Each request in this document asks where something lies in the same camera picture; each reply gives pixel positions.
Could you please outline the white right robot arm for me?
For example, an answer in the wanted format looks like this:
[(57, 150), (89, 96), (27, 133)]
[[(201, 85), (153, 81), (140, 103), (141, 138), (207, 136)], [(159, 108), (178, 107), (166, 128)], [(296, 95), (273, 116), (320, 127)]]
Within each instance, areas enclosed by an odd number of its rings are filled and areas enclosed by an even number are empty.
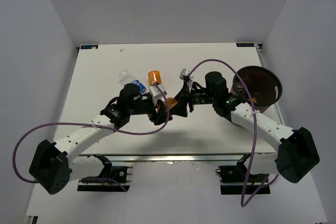
[(250, 181), (256, 174), (277, 174), (298, 183), (320, 162), (312, 134), (304, 127), (295, 130), (263, 114), (282, 95), (282, 84), (274, 73), (258, 66), (243, 67), (237, 73), (228, 89), (220, 72), (207, 73), (206, 86), (202, 87), (183, 69), (183, 87), (175, 96), (170, 113), (186, 117), (195, 105), (212, 105), (219, 116), (256, 132), (275, 150), (271, 154), (244, 155), (237, 163), (241, 180)]

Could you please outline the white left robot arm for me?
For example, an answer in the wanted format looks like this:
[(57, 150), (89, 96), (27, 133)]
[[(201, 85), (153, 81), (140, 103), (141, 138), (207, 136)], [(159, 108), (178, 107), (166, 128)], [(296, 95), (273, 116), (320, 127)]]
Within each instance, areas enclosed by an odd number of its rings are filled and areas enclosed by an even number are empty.
[(78, 123), (79, 130), (64, 138), (40, 142), (29, 173), (51, 195), (60, 192), (72, 180), (108, 180), (111, 163), (99, 154), (82, 157), (82, 152), (115, 132), (124, 133), (121, 128), (130, 117), (143, 114), (148, 115), (155, 125), (167, 125), (170, 111), (166, 91), (161, 84), (153, 82), (150, 91), (145, 94), (141, 94), (138, 85), (126, 84), (90, 123)]

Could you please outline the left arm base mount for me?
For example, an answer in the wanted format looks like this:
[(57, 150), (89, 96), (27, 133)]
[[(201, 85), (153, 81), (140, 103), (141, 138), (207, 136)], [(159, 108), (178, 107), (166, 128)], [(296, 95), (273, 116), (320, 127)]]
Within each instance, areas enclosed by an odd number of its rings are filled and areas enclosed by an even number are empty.
[(86, 176), (79, 180), (77, 191), (86, 192), (127, 192), (132, 182), (133, 167), (113, 164), (101, 154), (88, 156), (102, 165), (99, 175)]

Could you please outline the large clear plastic bottle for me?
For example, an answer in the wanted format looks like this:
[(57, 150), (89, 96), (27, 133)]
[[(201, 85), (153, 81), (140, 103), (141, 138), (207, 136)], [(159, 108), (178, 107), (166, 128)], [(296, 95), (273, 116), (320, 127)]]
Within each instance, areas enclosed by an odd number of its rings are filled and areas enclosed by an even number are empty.
[(242, 83), (241, 81), (237, 81), (237, 82), (236, 82), (236, 89), (237, 89), (239, 92), (242, 92), (242, 91), (245, 89), (245, 87), (244, 87), (244, 85), (243, 85), (243, 83)]

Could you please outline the orange bottle with barcode label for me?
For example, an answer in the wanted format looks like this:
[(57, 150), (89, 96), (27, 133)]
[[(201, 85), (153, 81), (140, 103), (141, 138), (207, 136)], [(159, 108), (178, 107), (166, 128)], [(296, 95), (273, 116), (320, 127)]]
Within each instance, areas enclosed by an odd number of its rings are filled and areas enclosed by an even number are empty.
[(178, 104), (178, 101), (174, 98), (167, 98), (164, 104), (165, 104), (165, 108), (170, 110)]

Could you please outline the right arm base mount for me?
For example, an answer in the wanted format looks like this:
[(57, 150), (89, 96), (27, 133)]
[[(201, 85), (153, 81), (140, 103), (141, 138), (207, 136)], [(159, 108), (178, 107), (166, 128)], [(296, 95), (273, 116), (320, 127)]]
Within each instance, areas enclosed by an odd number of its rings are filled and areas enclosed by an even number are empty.
[[(247, 172), (247, 158), (250, 154), (244, 155), (216, 155), (218, 157), (218, 167), (215, 170), (219, 176), (221, 195), (241, 195)], [(251, 195), (261, 184), (266, 174), (252, 174), (248, 177), (246, 195)], [(258, 195), (269, 195), (270, 187), (263, 185), (257, 192)]]

